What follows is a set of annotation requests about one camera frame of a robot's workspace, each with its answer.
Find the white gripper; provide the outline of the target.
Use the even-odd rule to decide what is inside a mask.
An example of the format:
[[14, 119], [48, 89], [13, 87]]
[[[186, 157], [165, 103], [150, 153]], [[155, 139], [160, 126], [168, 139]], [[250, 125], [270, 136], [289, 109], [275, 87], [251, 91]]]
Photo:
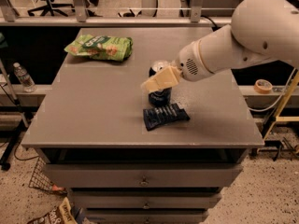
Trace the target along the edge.
[[148, 93], [172, 88], [179, 84], [182, 77], [188, 81], [199, 81], [213, 76], [204, 65], [200, 52], [200, 41], [193, 41], [184, 47], [174, 60], [175, 66], [169, 65], [149, 77], [141, 84], [141, 89]]

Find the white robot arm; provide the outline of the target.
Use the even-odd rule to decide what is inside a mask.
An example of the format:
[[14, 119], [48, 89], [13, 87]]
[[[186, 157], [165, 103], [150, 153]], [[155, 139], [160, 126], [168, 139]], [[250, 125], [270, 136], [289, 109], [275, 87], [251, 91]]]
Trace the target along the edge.
[[227, 69], [277, 60], [299, 68], [298, 9], [286, 0], [244, 0], [230, 24], [185, 46], [141, 88], [160, 91], [182, 78], [195, 82]]

